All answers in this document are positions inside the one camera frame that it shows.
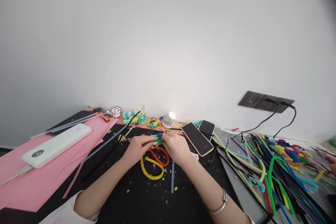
pink paper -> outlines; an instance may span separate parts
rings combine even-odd
[[[107,123],[100,117],[86,121],[84,124],[92,128],[89,135],[44,167],[32,169],[8,184],[0,186],[0,210],[8,207],[37,212],[76,169],[86,154],[102,142],[101,138],[117,121],[115,118]],[[52,136],[48,135],[34,138],[0,157],[0,182],[11,178],[27,165],[20,159],[24,153],[51,138]]]

white wall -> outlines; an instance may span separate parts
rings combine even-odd
[[[269,112],[247,90],[296,100],[279,137],[336,132],[335,0],[0,0],[0,145],[90,106],[247,130]],[[273,135],[293,111],[260,127]]]

wrist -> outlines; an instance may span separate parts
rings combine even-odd
[[[197,159],[194,156],[187,157],[183,160],[183,162],[180,165],[180,167],[185,171],[186,169],[191,168],[195,165],[195,163],[198,163]]]
[[[128,160],[125,158],[121,158],[120,160],[117,161],[118,165],[120,165],[121,169],[127,172],[129,169],[132,168],[133,164],[131,164]]]

table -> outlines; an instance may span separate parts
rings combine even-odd
[[[82,118],[90,113],[92,113],[92,111],[80,111],[59,123],[59,125]],[[114,125],[111,128],[111,132],[106,134],[103,140],[107,141],[113,136],[114,132],[118,132],[123,127],[124,125]],[[157,133],[158,131],[156,130],[135,128],[130,132],[128,137]],[[0,220],[3,223],[40,222],[49,213],[64,204],[64,202],[75,193],[86,189],[121,158],[129,143],[120,143],[112,152],[110,152],[115,141],[116,138],[84,163],[82,170],[66,199],[62,200],[62,196],[72,181],[76,171],[67,178],[38,212],[33,213],[5,208],[0,211]],[[190,150],[196,153],[190,143],[189,146]],[[162,153],[159,151],[154,150],[154,152],[159,158],[162,156]],[[106,157],[100,162],[101,157],[105,155]],[[212,159],[212,157],[213,152],[204,158],[200,158],[200,163],[205,165],[209,162],[208,160]],[[154,168],[153,164],[147,161],[145,161],[145,167],[147,171],[152,174],[159,174],[161,171],[160,168]],[[171,169],[172,163],[170,162],[166,167],[167,172],[164,173],[164,180],[151,181],[142,173],[140,162],[138,162],[119,181],[102,207],[97,223],[136,223],[139,220],[143,223],[212,223],[212,219],[195,187],[182,169],[176,164],[174,186],[177,186],[178,190],[173,194],[171,193]],[[218,154],[213,163],[210,166],[206,166],[205,169],[235,200],[235,194],[232,191],[231,183],[220,163]]]

hand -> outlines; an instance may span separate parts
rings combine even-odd
[[[162,135],[162,144],[166,148],[169,156],[177,163],[179,166],[183,166],[190,160],[194,160],[194,156],[189,150],[188,143],[183,136],[177,135],[173,132],[167,132]]]
[[[146,135],[133,137],[121,160],[131,168],[150,147],[158,144],[157,142],[152,142],[154,140],[158,140],[158,138]]]

